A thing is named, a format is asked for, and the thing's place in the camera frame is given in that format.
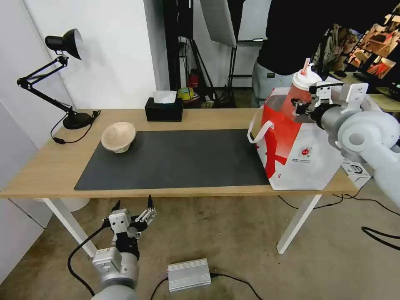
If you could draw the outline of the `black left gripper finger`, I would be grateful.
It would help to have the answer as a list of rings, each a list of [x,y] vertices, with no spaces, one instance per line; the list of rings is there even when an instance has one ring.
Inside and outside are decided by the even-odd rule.
[[[118,201],[116,202],[116,204],[115,204],[115,205],[112,207],[112,209],[111,209],[110,215],[111,215],[112,213],[114,213],[115,211],[117,211],[117,210],[120,209],[120,203],[121,203],[121,200],[118,200]],[[103,224],[103,225],[109,225],[109,224],[110,224],[109,217],[104,218],[102,224]]]
[[[137,217],[135,217],[134,227],[137,231],[144,231],[148,228],[150,223],[156,216],[157,211],[154,206],[152,196],[149,195],[147,199],[147,208]]]

